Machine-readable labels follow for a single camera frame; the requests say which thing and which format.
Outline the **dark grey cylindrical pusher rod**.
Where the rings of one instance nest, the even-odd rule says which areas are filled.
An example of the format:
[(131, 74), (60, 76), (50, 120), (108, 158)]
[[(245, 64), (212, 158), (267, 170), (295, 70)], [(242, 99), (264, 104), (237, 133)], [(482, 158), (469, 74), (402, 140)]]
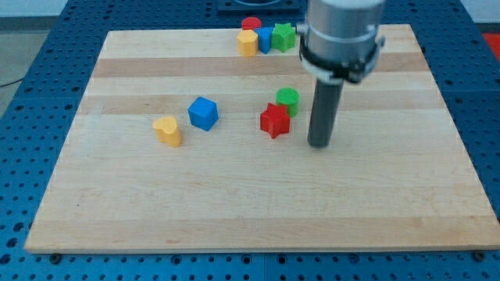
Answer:
[(330, 143), (344, 81), (327, 84), (316, 80), (307, 141), (314, 148), (325, 148)]

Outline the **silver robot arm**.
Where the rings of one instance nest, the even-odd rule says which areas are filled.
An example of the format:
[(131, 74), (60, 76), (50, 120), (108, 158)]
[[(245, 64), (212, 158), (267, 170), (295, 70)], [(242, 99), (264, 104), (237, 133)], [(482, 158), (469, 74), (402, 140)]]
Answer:
[(307, 141), (330, 143), (344, 82), (360, 83), (375, 68), (385, 0), (310, 0), (296, 26), (302, 67), (316, 78)]

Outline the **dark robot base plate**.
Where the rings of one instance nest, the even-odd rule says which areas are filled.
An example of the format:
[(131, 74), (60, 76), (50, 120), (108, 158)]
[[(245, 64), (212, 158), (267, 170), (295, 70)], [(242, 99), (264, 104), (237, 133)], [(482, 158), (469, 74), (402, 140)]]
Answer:
[(218, 12), (299, 11), (298, 0), (216, 0)]

